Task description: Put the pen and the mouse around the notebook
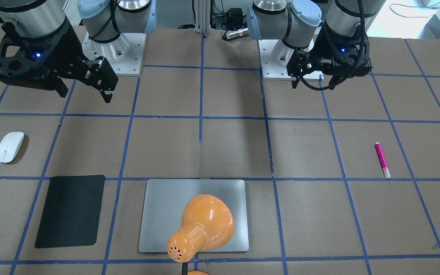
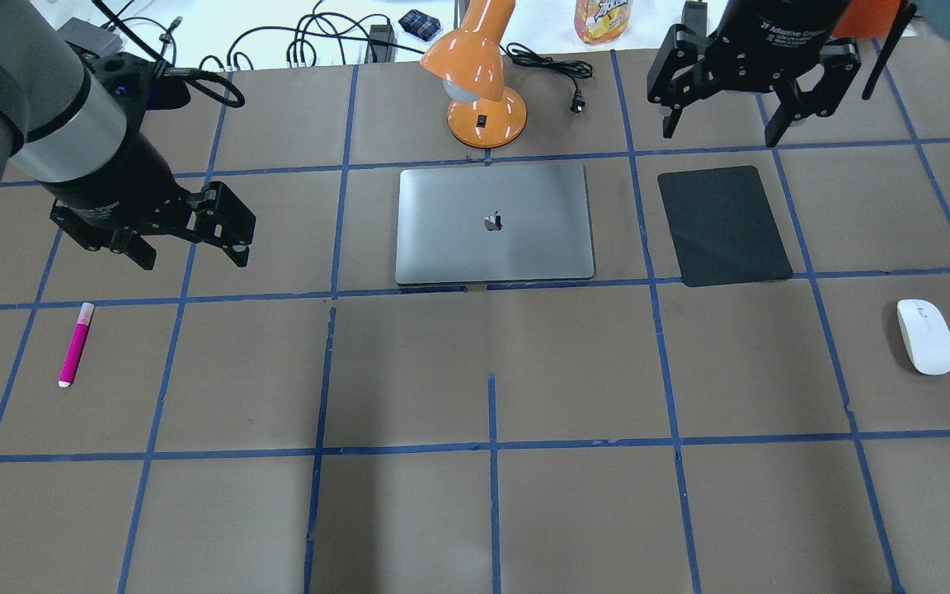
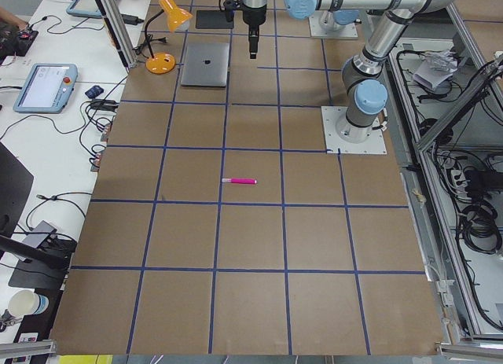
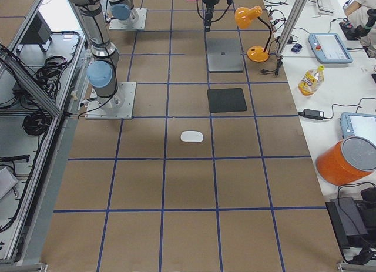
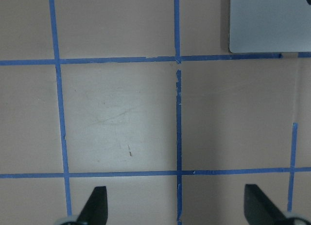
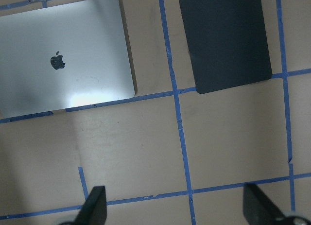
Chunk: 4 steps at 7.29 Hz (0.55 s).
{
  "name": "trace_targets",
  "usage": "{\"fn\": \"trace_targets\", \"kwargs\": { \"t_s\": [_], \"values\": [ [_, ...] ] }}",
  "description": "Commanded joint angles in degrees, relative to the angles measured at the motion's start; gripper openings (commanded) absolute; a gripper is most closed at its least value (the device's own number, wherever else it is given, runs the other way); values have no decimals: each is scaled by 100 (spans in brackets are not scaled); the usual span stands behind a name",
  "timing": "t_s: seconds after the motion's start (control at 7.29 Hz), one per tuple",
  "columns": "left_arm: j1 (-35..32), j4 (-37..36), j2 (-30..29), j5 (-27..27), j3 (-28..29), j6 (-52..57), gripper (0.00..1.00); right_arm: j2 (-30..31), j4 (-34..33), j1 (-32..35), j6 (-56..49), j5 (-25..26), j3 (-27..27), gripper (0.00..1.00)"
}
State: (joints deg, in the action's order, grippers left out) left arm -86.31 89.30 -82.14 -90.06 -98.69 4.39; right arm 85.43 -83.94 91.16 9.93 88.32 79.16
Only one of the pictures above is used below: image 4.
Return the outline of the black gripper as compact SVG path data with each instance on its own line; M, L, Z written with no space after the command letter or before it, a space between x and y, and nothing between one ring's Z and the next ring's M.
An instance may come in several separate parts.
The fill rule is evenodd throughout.
M204 30L210 32L210 23L214 15L214 7L220 2L220 0L202 0L206 6L204 16Z

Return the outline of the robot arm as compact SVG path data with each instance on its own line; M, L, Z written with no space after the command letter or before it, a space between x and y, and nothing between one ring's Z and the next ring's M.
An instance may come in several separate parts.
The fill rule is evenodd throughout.
M133 0L108 0L112 16L123 24L132 24L138 21Z
M119 52L111 41L101 5L102 0L68 0L78 8L80 26L91 41L93 62L86 76L94 88L100 108L115 109L123 105L125 96L117 83ZM115 19L126 21L131 18L133 0L108 0Z

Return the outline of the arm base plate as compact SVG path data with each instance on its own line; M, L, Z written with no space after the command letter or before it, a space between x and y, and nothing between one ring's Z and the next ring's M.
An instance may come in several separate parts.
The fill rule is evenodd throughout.
M92 88L90 96L96 98L90 101L86 107L88 112L84 114L87 120L131 120L135 94L136 82L119 82L117 93L107 102L107 99L97 97Z
M146 25L146 8L113 7L110 31L144 31Z

